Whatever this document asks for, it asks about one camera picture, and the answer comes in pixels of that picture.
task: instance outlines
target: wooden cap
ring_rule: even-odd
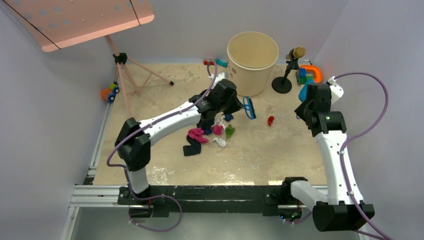
[[[306,54],[306,49],[303,46],[298,46],[293,50],[293,56],[300,59]]]

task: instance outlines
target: blue block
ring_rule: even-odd
[[[304,68],[299,68],[299,78],[306,78],[306,70]]]
[[[303,103],[306,100],[306,93],[308,89],[308,84],[313,84],[314,79],[312,77],[309,77],[309,79],[306,81],[305,85],[303,85],[302,89],[299,92],[299,100]]]

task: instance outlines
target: white wall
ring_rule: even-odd
[[[57,240],[112,81],[103,39],[45,53],[0,3],[0,239]]]
[[[142,61],[199,63],[226,59],[231,37],[257,31],[276,41],[281,59],[299,45],[306,47],[305,59],[312,59],[347,1],[150,0],[155,19],[112,38],[121,52]]]
[[[385,117],[349,146],[352,167],[373,220],[395,239],[424,236],[424,1],[350,0],[314,63],[326,78],[365,71],[386,84]],[[350,136],[380,114],[383,91],[371,78],[343,77],[343,112]]]

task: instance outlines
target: small wheel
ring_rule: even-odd
[[[119,86],[116,86],[116,87],[114,87],[113,89],[112,89],[112,91],[114,92],[114,93],[119,93]]]
[[[115,96],[114,95],[110,95],[110,96],[107,97],[107,101],[109,103],[112,103],[114,100],[115,100]]]

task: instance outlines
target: orange toy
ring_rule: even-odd
[[[313,73],[313,82],[314,83],[321,83],[323,81],[323,74],[321,73],[321,70],[314,65],[302,65],[300,66],[301,69],[305,69],[306,72],[312,72]]]
[[[105,100],[106,102],[109,102],[108,99],[109,96],[113,94],[112,89],[106,88],[103,91],[101,91],[101,98]]]

